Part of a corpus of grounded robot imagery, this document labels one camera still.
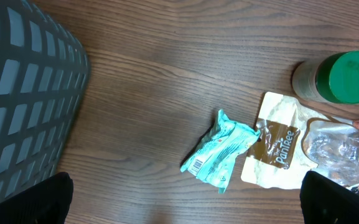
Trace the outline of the teal snack packet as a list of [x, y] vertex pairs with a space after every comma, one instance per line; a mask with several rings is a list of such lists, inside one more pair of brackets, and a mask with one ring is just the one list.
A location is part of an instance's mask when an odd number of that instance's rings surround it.
[[180, 167], [224, 194], [231, 179], [236, 158], [257, 142], [261, 132], [231, 120], [223, 110], [217, 112], [215, 123]]

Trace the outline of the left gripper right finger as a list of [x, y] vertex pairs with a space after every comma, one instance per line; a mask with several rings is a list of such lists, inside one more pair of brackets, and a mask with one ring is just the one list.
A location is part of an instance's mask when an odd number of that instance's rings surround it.
[[359, 185], [347, 189], [308, 171], [300, 201], [305, 224], [359, 224]]

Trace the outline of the beige brown snack pouch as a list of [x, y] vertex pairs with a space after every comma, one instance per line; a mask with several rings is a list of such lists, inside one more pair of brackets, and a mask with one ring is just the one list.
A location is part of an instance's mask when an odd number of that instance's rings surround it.
[[324, 115], [291, 96], [267, 92], [248, 149], [244, 182], [298, 189], [314, 171], [359, 194], [359, 120]]

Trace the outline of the green capped bottle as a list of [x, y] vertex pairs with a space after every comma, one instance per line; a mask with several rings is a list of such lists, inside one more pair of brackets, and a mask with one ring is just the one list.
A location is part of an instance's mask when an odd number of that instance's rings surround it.
[[309, 101], [359, 103], [359, 51], [302, 62], [292, 75], [297, 96]]

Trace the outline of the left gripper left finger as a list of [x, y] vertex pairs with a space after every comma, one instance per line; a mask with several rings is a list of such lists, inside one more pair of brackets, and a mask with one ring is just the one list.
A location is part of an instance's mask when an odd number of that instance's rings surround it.
[[64, 224], [73, 198], [73, 180], [66, 172], [0, 203], [0, 224]]

